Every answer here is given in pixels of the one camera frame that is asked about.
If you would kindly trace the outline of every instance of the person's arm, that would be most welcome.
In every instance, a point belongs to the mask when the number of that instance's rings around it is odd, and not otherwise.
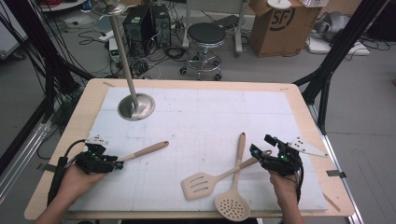
[[[70,205],[105,176],[106,174],[87,175],[76,165],[70,166],[64,174],[56,197],[37,218],[35,224],[61,223]]]
[[[280,176],[274,172],[269,172],[271,183],[274,185],[277,204],[282,210],[284,224],[303,224],[304,219],[298,208],[296,183],[294,175]]]

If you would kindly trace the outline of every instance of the black device on hand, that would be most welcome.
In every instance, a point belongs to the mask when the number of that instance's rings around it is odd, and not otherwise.
[[[301,197],[301,187],[304,180],[304,167],[299,155],[299,151],[290,147],[289,144],[280,141],[276,137],[271,136],[270,134],[265,135],[264,140],[273,147],[277,145],[277,148],[279,149],[277,157],[269,156],[266,153],[263,153],[262,150],[253,144],[251,144],[249,149],[251,156],[260,162],[262,168],[267,171],[276,172],[281,176],[297,176],[298,172],[300,171],[300,178],[296,178],[297,201],[299,202]]]

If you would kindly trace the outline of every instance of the round metal base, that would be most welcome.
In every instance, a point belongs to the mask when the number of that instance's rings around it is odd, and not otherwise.
[[[129,95],[123,98],[119,104],[119,114],[123,119],[131,121],[145,119],[152,114],[155,108],[154,99],[144,93],[136,95],[138,106],[134,108],[132,96]]]
[[[291,6],[289,0],[268,0],[267,4],[275,9],[288,9]]]
[[[93,7],[92,11],[99,16],[118,16],[126,10],[126,6],[119,3],[116,7],[106,7],[104,4],[99,3]]]

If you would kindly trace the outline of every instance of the wooden spatula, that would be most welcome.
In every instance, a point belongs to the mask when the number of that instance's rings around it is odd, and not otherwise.
[[[126,156],[126,157],[123,157],[123,158],[119,159],[118,161],[130,161],[130,160],[132,160],[134,158],[141,157],[141,156],[144,156],[146,154],[149,154],[150,152],[157,151],[157,150],[159,150],[159,149],[161,149],[163,147],[167,147],[168,145],[169,145],[168,141],[157,143],[157,144],[152,145],[150,147],[146,147],[146,148],[143,148],[141,150],[138,150],[138,151],[136,151],[135,153],[133,153],[133,154],[131,154],[129,156]]]
[[[250,158],[221,175],[209,175],[206,173],[191,175],[181,181],[181,187],[183,188],[184,196],[187,200],[204,198],[213,192],[216,184],[221,179],[256,162],[257,160],[255,158]]]

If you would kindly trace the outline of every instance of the cardboard box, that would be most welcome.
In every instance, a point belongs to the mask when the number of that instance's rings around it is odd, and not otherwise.
[[[265,0],[251,0],[256,18],[249,43],[258,57],[296,54],[304,47],[321,7],[290,2],[290,8],[278,10],[268,7]]]

